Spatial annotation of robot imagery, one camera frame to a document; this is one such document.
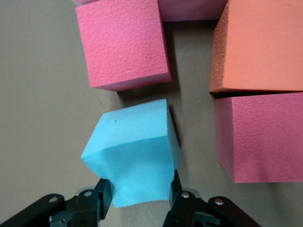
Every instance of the light pink foam block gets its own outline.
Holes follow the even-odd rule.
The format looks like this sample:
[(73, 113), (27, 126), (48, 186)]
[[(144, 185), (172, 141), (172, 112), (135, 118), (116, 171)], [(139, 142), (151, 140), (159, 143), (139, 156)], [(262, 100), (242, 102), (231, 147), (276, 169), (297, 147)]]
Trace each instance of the light pink foam block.
[(219, 160), (236, 183), (303, 181), (303, 93), (215, 105)]
[[(85, 5), (97, 0), (72, 0)], [(227, 0), (159, 0), (163, 21), (219, 19)]]
[(171, 81), (157, 0), (100, 0), (76, 13), (91, 87), (121, 91)]

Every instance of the pink foam block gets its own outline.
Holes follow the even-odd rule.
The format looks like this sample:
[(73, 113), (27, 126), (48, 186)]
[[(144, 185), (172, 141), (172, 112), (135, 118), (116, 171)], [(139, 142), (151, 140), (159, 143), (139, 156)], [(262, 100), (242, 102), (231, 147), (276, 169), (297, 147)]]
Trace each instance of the pink foam block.
[(229, 0), (214, 31), (210, 91), (303, 91), (302, 62), (302, 0)]
[[(72, 0), (85, 5), (97, 0)], [(219, 19), (227, 0), (159, 0), (163, 21)]]
[(76, 8), (91, 87), (121, 91), (171, 81), (157, 0)]
[(219, 160), (236, 183), (303, 181), (303, 93), (215, 105)]

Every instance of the robotic arm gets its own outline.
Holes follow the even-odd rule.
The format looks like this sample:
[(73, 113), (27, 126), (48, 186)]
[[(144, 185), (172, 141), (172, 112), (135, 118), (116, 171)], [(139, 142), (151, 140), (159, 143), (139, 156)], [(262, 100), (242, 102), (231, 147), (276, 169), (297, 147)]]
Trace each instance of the robotic arm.
[[(171, 183), (171, 209), (163, 227), (260, 227), (250, 216), (225, 197), (208, 202), (181, 186), (178, 172)], [(98, 227), (112, 201), (109, 180), (100, 179), (70, 200), (49, 194), (28, 206), (0, 227)]]

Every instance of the textured foam block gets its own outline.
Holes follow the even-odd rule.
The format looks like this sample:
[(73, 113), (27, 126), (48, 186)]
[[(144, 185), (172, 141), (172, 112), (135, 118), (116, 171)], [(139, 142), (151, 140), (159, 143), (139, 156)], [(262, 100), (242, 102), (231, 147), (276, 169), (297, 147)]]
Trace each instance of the textured foam block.
[[(73, 0), (85, 5), (97, 0)], [(219, 19), (227, 0), (159, 0), (163, 21)]]
[(166, 99), (102, 115), (81, 156), (124, 207), (168, 200), (179, 146)]
[(157, 0), (99, 0), (76, 13), (91, 87), (121, 91), (171, 81)]
[(303, 181), (303, 93), (216, 99), (218, 156), (237, 183)]
[(214, 31), (210, 91), (303, 91), (302, 12), (301, 0), (229, 0)]

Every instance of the textured surface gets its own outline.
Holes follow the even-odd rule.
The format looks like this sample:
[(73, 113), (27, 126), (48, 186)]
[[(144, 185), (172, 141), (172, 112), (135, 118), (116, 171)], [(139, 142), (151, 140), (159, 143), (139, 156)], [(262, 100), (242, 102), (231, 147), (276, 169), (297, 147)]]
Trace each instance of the textured surface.
[(166, 99), (103, 114), (81, 158), (110, 180), (116, 207), (168, 200), (179, 146)]
[(229, 3), (226, 4), (222, 16), (214, 30), (210, 91), (218, 91), (223, 86), (227, 45), (228, 8)]
[[(84, 5), (97, 0), (72, 0)], [(219, 19), (227, 0), (159, 0), (163, 21)]]
[(303, 91), (303, 1), (230, 0), (226, 10), (214, 40), (226, 36), (225, 58), (214, 49), (210, 91)]
[[(116, 93), (88, 88), (72, 1), (1, 0), (0, 223), (46, 194), (69, 199), (95, 185), (80, 155), (101, 114), (166, 98), (184, 187), (230, 198), (263, 227), (302, 227), (303, 183), (234, 183), (218, 161), (208, 92), (215, 25), (164, 23), (173, 81)], [(168, 210), (167, 201), (112, 205), (100, 225), (161, 227)]]
[(217, 99), (216, 109), (219, 159), (235, 182), (303, 181), (303, 93)]
[(121, 91), (171, 81), (157, 0), (76, 8), (91, 87)]

